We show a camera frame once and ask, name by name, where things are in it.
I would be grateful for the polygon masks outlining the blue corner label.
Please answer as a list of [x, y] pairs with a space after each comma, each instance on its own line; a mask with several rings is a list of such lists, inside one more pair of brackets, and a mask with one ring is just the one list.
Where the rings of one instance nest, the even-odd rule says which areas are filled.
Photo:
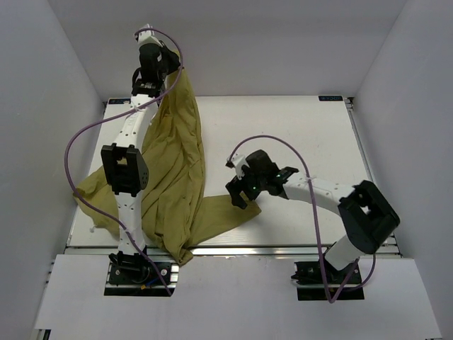
[[325, 102], [332, 102], [332, 101], [343, 101], [342, 96], [318, 96], [318, 99], [320, 101], [325, 101]]
[[108, 100], [108, 105], [125, 105], [130, 104], [129, 98], [110, 98]]

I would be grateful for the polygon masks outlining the aluminium right side rail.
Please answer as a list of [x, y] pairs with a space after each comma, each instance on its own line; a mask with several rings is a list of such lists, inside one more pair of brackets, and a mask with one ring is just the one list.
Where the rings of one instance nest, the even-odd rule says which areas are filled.
[[364, 139], [361, 136], [359, 128], [358, 128], [357, 119], [355, 117], [354, 103], [353, 103], [354, 98], [345, 97], [343, 100], [345, 103], [346, 111], [348, 112], [348, 117], [350, 119], [352, 131], [354, 133], [355, 140], [356, 140], [357, 146], [359, 148], [360, 156], [362, 158], [362, 162], [365, 167], [367, 179], [369, 181], [371, 181], [372, 183], [374, 183], [379, 190], [381, 190], [381, 188], [379, 187], [379, 184], [376, 182], [376, 178], [375, 178], [373, 169], [371, 167], [370, 159], [369, 159], [366, 149], [365, 149]]

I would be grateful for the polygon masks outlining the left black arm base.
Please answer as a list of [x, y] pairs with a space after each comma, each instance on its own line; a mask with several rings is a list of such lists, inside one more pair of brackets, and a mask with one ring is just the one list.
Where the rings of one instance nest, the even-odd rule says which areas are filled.
[[111, 253], [104, 296], [169, 298], [178, 281], [179, 266], [157, 261], [154, 266], [142, 255]]

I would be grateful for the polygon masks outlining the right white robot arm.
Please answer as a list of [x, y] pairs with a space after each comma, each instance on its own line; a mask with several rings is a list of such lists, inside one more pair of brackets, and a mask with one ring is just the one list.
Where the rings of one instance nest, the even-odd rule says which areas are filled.
[[245, 209], [248, 202], [265, 191], [286, 200], [311, 203], [341, 218], [345, 236], [324, 252], [324, 261], [319, 265], [321, 277], [330, 283], [343, 277], [345, 270], [361, 256], [375, 254], [401, 223], [371, 181], [347, 186], [309, 178], [294, 167], [279, 168], [261, 149], [247, 157], [235, 154], [226, 166], [236, 172], [226, 189], [232, 205], [238, 208]]

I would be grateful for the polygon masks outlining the aluminium rail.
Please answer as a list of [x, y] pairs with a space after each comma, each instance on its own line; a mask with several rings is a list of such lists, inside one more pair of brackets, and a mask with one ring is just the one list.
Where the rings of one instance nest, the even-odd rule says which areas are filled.
[[[67, 247], [65, 254], [68, 255], [109, 255], [116, 252], [114, 248], [93, 248], [93, 247]], [[190, 252], [194, 256], [318, 256], [318, 249], [315, 246], [282, 246], [282, 247], [196, 247]], [[157, 248], [148, 248], [147, 253], [153, 256], [169, 256], [169, 253]], [[395, 244], [384, 245], [377, 251], [377, 256], [401, 257], [399, 248]]]
[[358, 128], [357, 119], [355, 117], [354, 103], [353, 103], [354, 98], [345, 97], [343, 100], [345, 103], [346, 111], [348, 112], [348, 117], [350, 119], [352, 131], [354, 133], [355, 140], [356, 140], [357, 146], [359, 148], [360, 156], [362, 158], [362, 162], [365, 167], [367, 179], [369, 181], [371, 181], [372, 183], [374, 183], [379, 190], [381, 190], [381, 188], [379, 187], [379, 184], [376, 182], [376, 178], [375, 178], [373, 169], [371, 167], [370, 159], [369, 159], [366, 149], [365, 149], [364, 139], [361, 136], [359, 128]]

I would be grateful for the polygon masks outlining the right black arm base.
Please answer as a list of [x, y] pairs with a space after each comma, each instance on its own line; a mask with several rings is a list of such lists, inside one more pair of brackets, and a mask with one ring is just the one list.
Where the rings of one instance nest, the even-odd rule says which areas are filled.
[[[326, 282], [332, 298], [352, 268], [354, 271], [340, 292], [337, 301], [364, 300], [363, 288], [358, 287], [362, 283], [362, 276], [357, 264], [351, 264], [342, 271], [325, 265]], [[295, 272], [291, 279], [297, 288], [298, 301], [327, 301], [319, 261], [298, 261], [294, 263], [294, 269]]]

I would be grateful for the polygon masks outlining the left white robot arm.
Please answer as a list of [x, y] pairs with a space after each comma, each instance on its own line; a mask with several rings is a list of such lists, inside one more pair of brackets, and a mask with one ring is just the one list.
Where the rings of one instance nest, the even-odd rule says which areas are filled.
[[105, 177], [117, 204], [120, 256], [140, 256], [146, 249], [142, 231], [142, 194], [149, 182], [149, 169], [142, 155], [144, 138], [157, 114], [166, 77], [180, 68], [179, 56], [149, 31], [137, 37], [139, 68], [132, 77], [133, 113], [125, 118], [119, 135], [101, 149]]

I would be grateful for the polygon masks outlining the right blue corner label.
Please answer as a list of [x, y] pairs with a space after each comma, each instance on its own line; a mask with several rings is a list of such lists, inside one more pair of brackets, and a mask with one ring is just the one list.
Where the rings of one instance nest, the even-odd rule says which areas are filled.
[[332, 101], [343, 101], [342, 96], [318, 96], [318, 99], [320, 101], [325, 101], [325, 102], [332, 102]]

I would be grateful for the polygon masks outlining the olive green jacket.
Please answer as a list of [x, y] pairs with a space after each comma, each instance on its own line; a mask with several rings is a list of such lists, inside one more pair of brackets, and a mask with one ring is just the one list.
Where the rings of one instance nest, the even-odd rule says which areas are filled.
[[242, 210], [228, 194], [205, 196], [205, 152], [201, 118], [186, 72], [168, 76], [164, 97], [147, 129], [142, 155], [150, 179], [142, 193], [142, 229], [151, 243], [183, 266], [190, 248], [252, 220], [255, 202]]

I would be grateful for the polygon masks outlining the left blue corner label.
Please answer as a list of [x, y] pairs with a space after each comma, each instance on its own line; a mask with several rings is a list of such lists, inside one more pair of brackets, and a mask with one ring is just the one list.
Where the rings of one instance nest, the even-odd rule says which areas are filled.
[[108, 100], [108, 105], [125, 105], [130, 104], [129, 98], [110, 98]]

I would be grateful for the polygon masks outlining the aluminium front rail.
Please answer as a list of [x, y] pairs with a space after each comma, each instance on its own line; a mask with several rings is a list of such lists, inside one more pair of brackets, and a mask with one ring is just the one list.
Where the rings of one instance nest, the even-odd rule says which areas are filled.
[[[68, 255], [109, 255], [116, 252], [114, 248], [93, 248], [93, 247], [67, 247], [65, 254]], [[315, 246], [282, 246], [282, 247], [196, 247], [190, 252], [194, 256], [318, 256], [318, 249]], [[148, 248], [147, 253], [153, 256], [169, 256], [169, 253], [157, 248]], [[384, 245], [377, 251], [377, 256], [401, 257], [399, 248], [395, 244]]]

